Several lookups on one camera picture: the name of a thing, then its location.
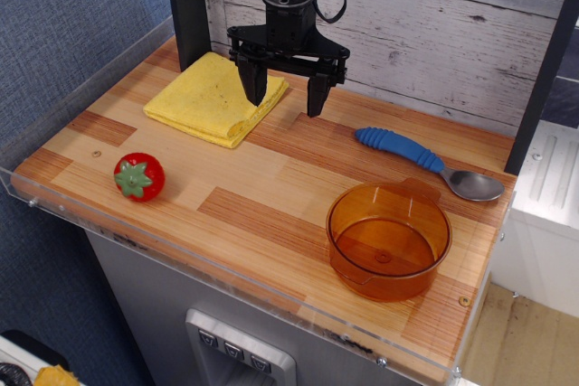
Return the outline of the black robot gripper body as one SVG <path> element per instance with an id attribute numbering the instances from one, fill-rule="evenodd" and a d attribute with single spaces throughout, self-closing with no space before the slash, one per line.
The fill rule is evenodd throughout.
<path id="1" fill-rule="evenodd" d="M 230 55 L 257 61 L 267 71 L 304 77 L 326 74 L 332 85 L 346 78 L 349 49 L 329 40 L 317 29 L 316 0 L 263 0 L 266 23 L 236 25 L 227 30 Z"/>

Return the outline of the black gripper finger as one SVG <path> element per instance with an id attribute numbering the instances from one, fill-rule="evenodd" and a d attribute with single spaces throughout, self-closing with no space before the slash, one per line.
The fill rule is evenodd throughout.
<path id="1" fill-rule="evenodd" d="M 247 100 L 258 107 L 267 89 L 267 70 L 257 61 L 241 54 L 237 56 L 236 64 Z"/>
<path id="2" fill-rule="evenodd" d="M 332 78 L 326 74 L 317 74 L 308 79 L 307 114 L 310 118 L 320 115 L 332 87 Z"/>

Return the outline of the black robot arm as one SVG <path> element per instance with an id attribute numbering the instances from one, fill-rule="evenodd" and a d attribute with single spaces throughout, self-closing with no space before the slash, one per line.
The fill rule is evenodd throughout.
<path id="1" fill-rule="evenodd" d="M 230 56 L 238 68 L 247 100 L 259 106 L 267 88 L 267 71 L 283 71 L 308 78 L 307 113 L 320 115 L 330 90 L 345 82 L 348 48 L 329 40 L 317 29 L 317 19 L 332 24 L 346 11 L 324 16 L 318 0 L 262 0 L 263 25 L 232 26 Z"/>

